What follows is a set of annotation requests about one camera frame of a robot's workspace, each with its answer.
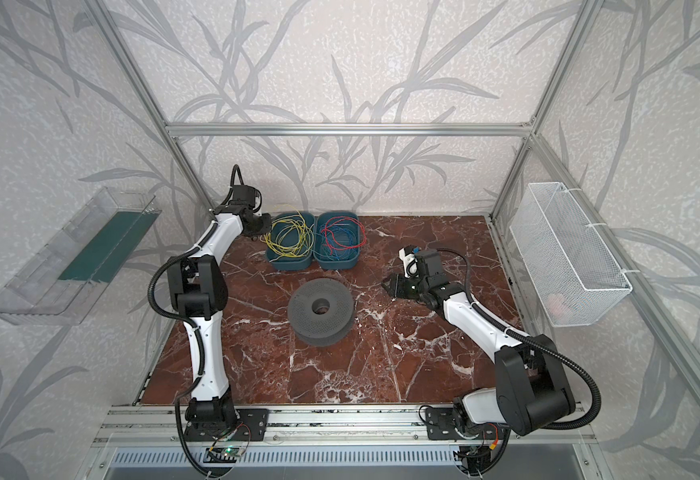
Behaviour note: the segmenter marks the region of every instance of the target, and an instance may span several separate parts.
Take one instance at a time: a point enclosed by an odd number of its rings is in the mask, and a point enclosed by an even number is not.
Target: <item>white wire mesh basket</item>
[[[592,325],[632,292],[562,183],[528,184],[510,231],[553,326]]]

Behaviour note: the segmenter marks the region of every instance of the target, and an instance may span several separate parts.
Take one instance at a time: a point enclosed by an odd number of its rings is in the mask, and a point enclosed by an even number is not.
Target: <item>marble surface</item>
[[[368,245],[351,270],[324,271],[313,262],[307,270],[276,272],[263,243],[239,238],[230,247],[221,265],[230,294],[221,342],[236,403],[450,402],[494,385],[491,360],[468,337],[425,306],[393,300],[380,287],[386,275],[400,270],[397,251],[405,245],[467,252],[475,296],[519,326],[486,219],[366,216],[361,221]],[[443,264],[463,281],[458,257],[443,254]],[[295,338],[286,315],[291,294],[320,277],[344,283],[355,297],[355,325],[326,348]],[[171,403],[190,379],[187,335],[176,325],[142,403]]]

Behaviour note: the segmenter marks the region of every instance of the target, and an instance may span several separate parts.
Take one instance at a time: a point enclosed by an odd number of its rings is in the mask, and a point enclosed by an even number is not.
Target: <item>yellow wire bundle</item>
[[[299,212],[273,220],[270,231],[275,231],[275,226],[278,224],[284,224],[285,226],[283,230],[278,232],[275,239],[272,238],[270,233],[262,237],[262,241],[265,242],[269,249],[278,255],[278,257],[273,260],[279,260],[284,257],[299,258],[312,252],[312,246],[315,243],[315,234],[312,231],[312,226],[307,225],[305,217]],[[294,231],[298,234],[297,243],[294,245],[284,245],[283,242],[286,236]]]

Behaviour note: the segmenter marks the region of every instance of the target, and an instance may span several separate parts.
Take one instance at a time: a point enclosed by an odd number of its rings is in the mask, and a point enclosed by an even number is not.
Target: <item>wallpaper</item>
[[[182,139],[215,200],[240,164],[263,193],[263,211],[359,214],[486,214],[519,145],[514,137]]]
[[[601,12],[543,133],[700,351],[700,2]]]
[[[106,3],[169,121],[518,122],[579,1]]]
[[[0,0],[0,288],[104,186],[163,213],[79,326],[0,320],[0,478],[72,478],[112,405],[131,403],[169,325],[146,283],[202,217],[83,6]],[[165,283],[159,300],[167,303]]]
[[[532,152],[496,218],[512,268],[508,274],[530,322],[598,383],[603,407],[592,428],[616,478],[700,479],[700,408],[630,297],[591,326],[554,329],[547,320],[509,226],[526,185],[552,180]],[[588,406],[584,382],[570,373],[569,379],[577,400]]]

